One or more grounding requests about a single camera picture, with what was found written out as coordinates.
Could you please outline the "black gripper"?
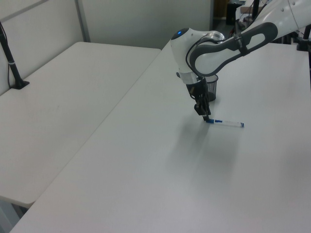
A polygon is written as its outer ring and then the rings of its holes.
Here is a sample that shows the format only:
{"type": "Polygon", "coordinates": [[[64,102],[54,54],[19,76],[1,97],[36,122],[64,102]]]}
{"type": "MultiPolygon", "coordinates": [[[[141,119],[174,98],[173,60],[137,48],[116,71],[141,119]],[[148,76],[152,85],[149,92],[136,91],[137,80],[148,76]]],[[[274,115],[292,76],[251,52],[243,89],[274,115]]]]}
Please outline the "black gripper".
{"type": "Polygon", "coordinates": [[[199,116],[202,116],[204,121],[209,121],[209,116],[211,114],[209,108],[209,99],[208,99],[208,88],[205,78],[202,78],[199,82],[194,84],[187,84],[186,88],[192,99],[199,104],[194,105],[194,109],[199,116]]]}

